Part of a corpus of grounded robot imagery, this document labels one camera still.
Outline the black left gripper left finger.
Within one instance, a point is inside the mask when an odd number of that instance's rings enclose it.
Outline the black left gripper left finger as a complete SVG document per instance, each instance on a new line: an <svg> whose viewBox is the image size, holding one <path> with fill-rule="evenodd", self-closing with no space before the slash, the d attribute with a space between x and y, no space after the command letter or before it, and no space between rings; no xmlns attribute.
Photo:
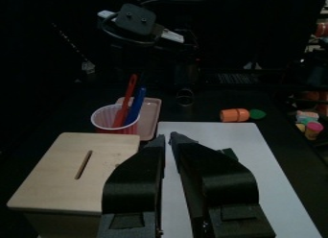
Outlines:
<svg viewBox="0 0 328 238"><path fill-rule="evenodd" d="M96 238L160 238L166 136L115 168L103 188Z"/></svg>

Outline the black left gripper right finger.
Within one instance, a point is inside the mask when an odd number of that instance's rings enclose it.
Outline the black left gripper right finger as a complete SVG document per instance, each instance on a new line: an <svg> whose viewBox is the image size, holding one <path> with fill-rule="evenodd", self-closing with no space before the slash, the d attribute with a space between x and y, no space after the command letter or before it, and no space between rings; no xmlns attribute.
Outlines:
<svg viewBox="0 0 328 238"><path fill-rule="evenodd" d="M276 238L254 173L234 150L215 150L176 131L170 144L194 238Z"/></svg>

